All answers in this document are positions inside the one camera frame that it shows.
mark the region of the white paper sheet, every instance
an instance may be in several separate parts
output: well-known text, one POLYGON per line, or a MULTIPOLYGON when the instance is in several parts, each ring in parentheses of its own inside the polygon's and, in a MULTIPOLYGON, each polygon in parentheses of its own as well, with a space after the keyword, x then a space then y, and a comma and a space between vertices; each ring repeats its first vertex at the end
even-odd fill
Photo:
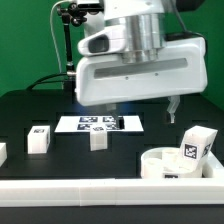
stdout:
POLYGON ((125 129, 117 129, 111 116, 62 116, 56 133, 64 132, 89 132, 91 124, 104 123, 107 131, 142 132, 143 127, 139 116, 123 116, 125 129))

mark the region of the black tabletop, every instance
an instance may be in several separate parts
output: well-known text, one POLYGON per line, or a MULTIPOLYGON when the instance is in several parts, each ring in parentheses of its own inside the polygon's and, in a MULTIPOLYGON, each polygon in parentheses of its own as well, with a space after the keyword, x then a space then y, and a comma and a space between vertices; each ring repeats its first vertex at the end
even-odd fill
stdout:
MULTIPOLYGON (((0 168, 0 180, 140 178, 143 152, 156 147, 179 147, 184 132, 195 125, 218 129, 212 151, 220 161, 224 160, 224 111, 200 95, 186 95, 181 97, 175 124, 170 124, 166 119, 168 105, 167 98, 117 104, 117 114, 140 117, 144 132, 110 132, 108 149, 91 152, 89 133, 56 134, 54 130, 61 116, 110 115, 105 105, 82 107, 74 96, 62 90, 9 92, 0 98, 0 142, 7 143, 8 154, 0 168), (51 127, 46 155, 27 154, 27 135, 34 125, 51 127)), ((31 214, 36 217, 42 213, 54 214, 53 218, 42 216, 45 223, 53 223, 55 217, 57 220, 64 217, 66 223, 162 223, 162 220, 164 223, 166 219, 170 223, 180 223, 180 219, 182 223, 201 220, 208 223, 215 218, 215 223, 221 223, 223 208, 222 205, 29 208, 23 223, 29 223, 31 214)), ((0 215, 12 212, 19 216, 26 211, 0 209, 0 215)), ((10 215, 6 220, 5 223, 13 223, 10 215)))

